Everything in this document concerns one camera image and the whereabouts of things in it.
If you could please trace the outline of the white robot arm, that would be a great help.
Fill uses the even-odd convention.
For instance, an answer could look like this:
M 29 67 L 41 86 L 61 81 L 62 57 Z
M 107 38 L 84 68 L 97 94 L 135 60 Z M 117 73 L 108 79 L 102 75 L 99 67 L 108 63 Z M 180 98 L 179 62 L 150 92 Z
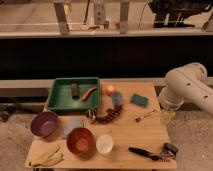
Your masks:
M 158 95 L 163 125 L 171 121 L 185 100 L 213 116 L 213 88 L 205 84 L 206 79 L 205 66 L 197 62 L 174 68 L 165 75 L 165 87 Z

